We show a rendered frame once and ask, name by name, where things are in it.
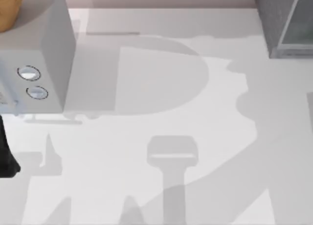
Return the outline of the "pale microwave oven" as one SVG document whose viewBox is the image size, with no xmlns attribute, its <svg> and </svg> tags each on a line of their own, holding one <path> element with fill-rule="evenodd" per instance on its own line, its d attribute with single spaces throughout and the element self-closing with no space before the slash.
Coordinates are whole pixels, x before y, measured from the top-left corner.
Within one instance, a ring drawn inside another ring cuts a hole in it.
<svg viewBox="0 0 313 225">
<path fill-rule="evenodd" d="M 0 114 L 62 113 L 76 50 L 66 0 L 22 0 L 15 25 L 0 33 Z M 33 66 L 37 81 L 22 79 L 17 68 Z M 41 86 L 44 100 L 26 89 Z"/>
</svg>

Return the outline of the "small microwave knob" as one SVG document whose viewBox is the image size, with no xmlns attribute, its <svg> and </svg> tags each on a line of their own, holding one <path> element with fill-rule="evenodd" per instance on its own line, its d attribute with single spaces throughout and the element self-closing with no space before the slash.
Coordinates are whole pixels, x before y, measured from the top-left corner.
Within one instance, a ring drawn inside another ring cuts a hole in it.
<svg viewBox="0 0 313 225">
<path fill-rule="evenodd" d="M 26 89 L 29 97 L 36 100 L 44 100 L 48 97 L 48 91 L 41 86 L 34 86 Z"/>
</svg>

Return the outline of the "brown bread loaf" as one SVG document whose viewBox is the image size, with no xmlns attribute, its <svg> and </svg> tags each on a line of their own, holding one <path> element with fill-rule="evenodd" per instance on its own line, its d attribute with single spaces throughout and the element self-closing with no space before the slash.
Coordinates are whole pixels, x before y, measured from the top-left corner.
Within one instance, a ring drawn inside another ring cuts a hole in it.
<svg viewBox="0 0 313 225">
<path fill-rule="evenodd" d="M 21 4 L 22 0 L 0 0 L 0 33 L 14 26 Z"/>
</svg>

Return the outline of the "large microwave knob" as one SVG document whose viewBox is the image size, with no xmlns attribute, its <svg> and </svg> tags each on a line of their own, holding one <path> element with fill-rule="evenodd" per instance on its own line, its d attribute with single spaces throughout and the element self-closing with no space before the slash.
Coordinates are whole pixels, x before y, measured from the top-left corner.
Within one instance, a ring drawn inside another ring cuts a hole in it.
<svg viewBox="0 0 313 225">
<path fill-rule="evenodd" d="M 18 75 L 26 81 L 37 81 L 41 78 L 41 72 L 30 65 L 17 68 Z"/>
</svg>

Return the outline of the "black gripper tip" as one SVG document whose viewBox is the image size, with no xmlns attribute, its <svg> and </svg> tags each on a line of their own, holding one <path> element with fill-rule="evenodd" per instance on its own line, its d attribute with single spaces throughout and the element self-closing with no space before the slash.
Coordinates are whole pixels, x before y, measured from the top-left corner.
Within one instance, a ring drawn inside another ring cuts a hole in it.
<svg viewBox="0 0 313 225">
<path fill-rule="evenodd" d="M 21 167 L 9 148 L 3 118 L 0 115 L 0 179 L 13 178 L 20 171 Z"/>
</svg>

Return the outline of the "grey cabinet with dark inside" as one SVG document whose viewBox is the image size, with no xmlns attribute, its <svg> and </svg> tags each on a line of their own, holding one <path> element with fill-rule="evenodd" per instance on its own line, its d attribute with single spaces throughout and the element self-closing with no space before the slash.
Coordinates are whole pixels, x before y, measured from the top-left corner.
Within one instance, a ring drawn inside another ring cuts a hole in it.
<svg viewBox="0 0 313 225">
<path fill-rule="evenodd" d="M 255 0 L 271 59 L 313 59 L 313 0 Z"/>
</svg>

